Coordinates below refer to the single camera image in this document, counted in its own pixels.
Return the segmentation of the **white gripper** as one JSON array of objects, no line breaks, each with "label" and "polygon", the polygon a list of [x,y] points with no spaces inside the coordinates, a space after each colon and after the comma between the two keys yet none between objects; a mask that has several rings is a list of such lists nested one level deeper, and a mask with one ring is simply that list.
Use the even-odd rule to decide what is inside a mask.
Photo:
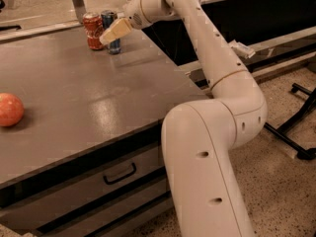
[{"label": "white gripper", "polygon": [[132,27],[141,30],[152,25],[144,14],[142,0],[129,1],[123,6],[123,12],[126,18],[119,18],[111,23],[99,37],[101,44],[107,45],[130,34]]}]

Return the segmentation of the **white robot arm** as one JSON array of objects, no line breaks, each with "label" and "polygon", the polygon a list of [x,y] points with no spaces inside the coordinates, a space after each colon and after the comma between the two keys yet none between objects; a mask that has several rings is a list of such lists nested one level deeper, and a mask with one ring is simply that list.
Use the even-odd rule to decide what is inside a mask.
[{"label": "white robot arm", "polygon": [[182,237],[255,237],[228,152],[263,129],[267,102],[200,0],[132,0],[100,41],[108,44],[174,19],[183,21],[212,94],[176,106],[162,125],[164,164]]}]

